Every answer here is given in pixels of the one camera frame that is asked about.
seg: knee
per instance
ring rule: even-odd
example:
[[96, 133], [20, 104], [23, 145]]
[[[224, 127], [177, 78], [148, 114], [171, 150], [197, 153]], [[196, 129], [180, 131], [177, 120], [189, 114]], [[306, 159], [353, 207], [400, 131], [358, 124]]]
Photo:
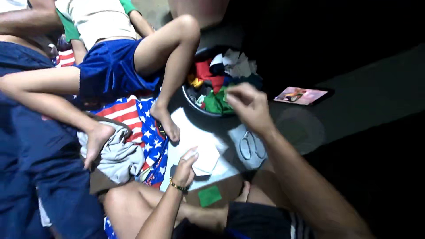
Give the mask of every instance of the knee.
[[196, 18], [192, 15], [185, 14], [179, 16], [177, 20], [184, 39], [199, 41], [201, 37], [201, 30], [199, 29], [199, 24]]
[[109, 208], [117, 208], [125, 202], [126, 188], [121, 186], [117, 188], [112, 188], [106, 193], [105, 200], [103, 205], [105, 210]]

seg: child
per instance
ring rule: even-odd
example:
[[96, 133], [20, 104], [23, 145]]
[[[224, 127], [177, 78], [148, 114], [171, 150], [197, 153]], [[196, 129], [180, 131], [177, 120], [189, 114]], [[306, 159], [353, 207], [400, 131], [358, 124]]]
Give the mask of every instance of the child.
[[0, 79], [0, 90], [32, 110], [87, 133], [84, 165], [88, 168], [115, 131], [54, 94], [76, 94], [86, 103], [113, 101], [137, 90], [153, 90], [158, 78], [149, 76], [165, 65], [162, 91], [150, 114], [161, 122], [172, 141], [178, 141], [180, 129], [167, 106], [184, 82], [198, 47], [196, 20], [180, 16], [136, 41], [130, 23], [134, 19], [127, 16], [119, 0], [57, 0], [56, 7], [72, 19], [81, 34], [88, 50], [83, 62], [5, 75]]

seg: beaded bracelet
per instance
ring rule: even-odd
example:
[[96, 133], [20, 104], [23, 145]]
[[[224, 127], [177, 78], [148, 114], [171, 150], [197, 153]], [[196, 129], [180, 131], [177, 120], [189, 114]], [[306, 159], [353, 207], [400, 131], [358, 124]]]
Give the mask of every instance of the beaded bracelet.
[[182, 192], [184, 192], [184, 193], [187, 193], [187, 190], [189, 190], [189, 186], [187, 186], [187, 187], [180, 187], [180, 186], [178, 186], [178, 185], [174, 184], [174, 183], [171, 181], [172, 179], [173, 179], [173, 177], [170, 177], [170, 185], [171, 185], [171, 186], [173, 186], [173, 187], [175, 187], [175, 188], [179, 189], [180, 191], [182, 191]]

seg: pile of clothes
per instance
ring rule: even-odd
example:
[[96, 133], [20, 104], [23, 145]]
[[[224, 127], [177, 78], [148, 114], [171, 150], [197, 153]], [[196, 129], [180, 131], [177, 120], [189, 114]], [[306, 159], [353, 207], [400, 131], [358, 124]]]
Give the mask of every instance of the pile of clothes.
[[226, 102], [225, 90], [229, 86], [248, 82], [261, 89], [263, 79], [257, 75], [255, 60], [244, 53], [228, 49], [225, 54], [195, 63], [196, 70], [189, 74], [190, 99], [202, 109], [216, 114], [231, 114], [233, 108]]

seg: bare foot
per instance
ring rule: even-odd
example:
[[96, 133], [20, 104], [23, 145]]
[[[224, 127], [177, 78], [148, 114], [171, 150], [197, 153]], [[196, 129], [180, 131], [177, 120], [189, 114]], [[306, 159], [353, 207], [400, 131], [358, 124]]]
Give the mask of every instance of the bare foot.
[[106, 141], [115, 133], [112, 126], [99, 123], [87, 133], [87, 156], [84, 160], [84, 169], [90, 168], [91, 163], [97, 158]]
[[251, 184], [248, 181], [244, 181], [244, 188], [242, 189], [242, 193], [235, 199], [235, 202], [247, 202], [250, 189]]
[[171, 119], [171, 115], [168, 112], [167, 107], [161, 107], [158, 104], [154, 104], [149, 113], [155, 119], [159, 120], [164, 127], [165, 133], [168, 135], [171, 141], [177, 142], [180, 140], [180, 129]]

